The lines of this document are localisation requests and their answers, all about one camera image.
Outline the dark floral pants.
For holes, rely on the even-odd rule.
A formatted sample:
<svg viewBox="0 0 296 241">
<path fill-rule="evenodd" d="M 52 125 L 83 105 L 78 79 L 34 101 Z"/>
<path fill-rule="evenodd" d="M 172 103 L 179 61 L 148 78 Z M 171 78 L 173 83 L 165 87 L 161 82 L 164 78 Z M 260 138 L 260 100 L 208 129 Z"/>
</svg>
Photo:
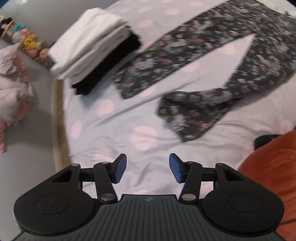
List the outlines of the dark floral pants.
<svg viewBox="0 0 296 241">
<path fill-rule="evenodd" d="M 165 80 L 191 84 L 163 96 L 158 115 L 188 142 L 241 99 L 295 73 L 295 18 L 258 1 L 226 1 L 179 25 L 121 67 L 114 84 L 129 99 Z"/>
</svg>

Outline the folded black clothes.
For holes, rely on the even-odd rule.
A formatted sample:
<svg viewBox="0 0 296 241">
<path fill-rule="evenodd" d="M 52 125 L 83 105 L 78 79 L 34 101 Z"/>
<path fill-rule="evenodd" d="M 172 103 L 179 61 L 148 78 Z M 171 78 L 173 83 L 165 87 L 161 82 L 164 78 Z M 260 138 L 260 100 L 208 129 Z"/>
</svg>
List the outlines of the folded black clothes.
<svg viewBox="0 0 296 241">
<path fill-rule="evenodd" d="M 139 36 L 131 31 L 130 36 L 126 40 L 108 54 L 100 64 L 91 68 L 90 73 L 87 73 L 81 80 L 74 81 L 75 83 L 72 84 L 72 88 L 75 90 L 75 94 L 88 95 L 111 69 L 129 54 L 139 49 L 140 46 Z"/>
</svg>

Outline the folded white clothes stack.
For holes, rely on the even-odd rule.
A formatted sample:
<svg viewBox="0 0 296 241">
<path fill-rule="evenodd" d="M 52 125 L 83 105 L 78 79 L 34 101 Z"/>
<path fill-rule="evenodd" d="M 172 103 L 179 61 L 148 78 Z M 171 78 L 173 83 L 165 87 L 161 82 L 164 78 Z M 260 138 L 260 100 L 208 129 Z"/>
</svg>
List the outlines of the folded white clothes stack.
<svg viewBox="0 0 296 241">
<path fill-rule="evenodd" d="M 51 73 L 60 80 L 83 80 L 131 35 L 126 21 L 100 8 L 86 10 L 55 42 L 48 55 Z"/>
</svg>

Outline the orange sleeve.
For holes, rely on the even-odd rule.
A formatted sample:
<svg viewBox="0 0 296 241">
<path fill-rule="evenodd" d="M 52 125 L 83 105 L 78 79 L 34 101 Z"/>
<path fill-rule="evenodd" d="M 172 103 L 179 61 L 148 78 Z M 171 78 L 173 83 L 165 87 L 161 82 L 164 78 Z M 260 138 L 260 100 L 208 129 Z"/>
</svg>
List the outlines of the orange sleeve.
<svg viewBox="0 0 296 241">
<path fill-rule="evenodd" d="M 295 240 L 295 130 L 256 138 L 238 171 L 281 198 L 285 213 L 276 232 Z"/>
</svg>

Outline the pink dotted bed sheet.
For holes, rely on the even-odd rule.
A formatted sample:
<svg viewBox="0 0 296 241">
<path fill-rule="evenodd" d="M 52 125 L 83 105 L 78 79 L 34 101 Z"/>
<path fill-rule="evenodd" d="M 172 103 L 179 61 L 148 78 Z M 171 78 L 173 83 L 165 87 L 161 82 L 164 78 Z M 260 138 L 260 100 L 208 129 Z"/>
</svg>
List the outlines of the pink dotted bed sheet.
<svg viewBox="0 0 296 241">
<path fill-rule="evenodd" d="M 183 143 L 157 110 L 162 96 L 190 84 L 187 80 L 169 86 L 162 80 L 124 100 L 112 74 L 88 96 L 76 95 L 71 81 L 65 80 L 63 111 L 70 161 L 89 168 L 124 153 L 127 168 L 114 187 L 118 196 L 179 195 L 182 185 L 170 171 L 171 153 L 205 167 L 225 163 L 238 168 L 253 152 L 257 137 L 284 134 L 295 127 L 295 78 L 290 78 L 274 91 L 243 99 L 201 138 Z"/>
</svg>

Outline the hanging plush toy organizer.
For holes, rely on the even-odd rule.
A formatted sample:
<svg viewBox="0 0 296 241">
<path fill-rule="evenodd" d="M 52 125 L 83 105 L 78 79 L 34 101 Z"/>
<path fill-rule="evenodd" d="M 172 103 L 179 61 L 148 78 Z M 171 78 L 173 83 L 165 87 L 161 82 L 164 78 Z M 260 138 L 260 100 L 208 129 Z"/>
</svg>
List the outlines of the hanging plush toy organizer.
<svg viewBox="0 0 296 241">
<path fill-rule="evenodd" d="M 1 39 L 19 48 L 34 60 L 51 69 L 54 61 L 49 57 L 49 45 L 37 37 L 28 27 L 11 17 L 1 16 Z"/>
</svg>

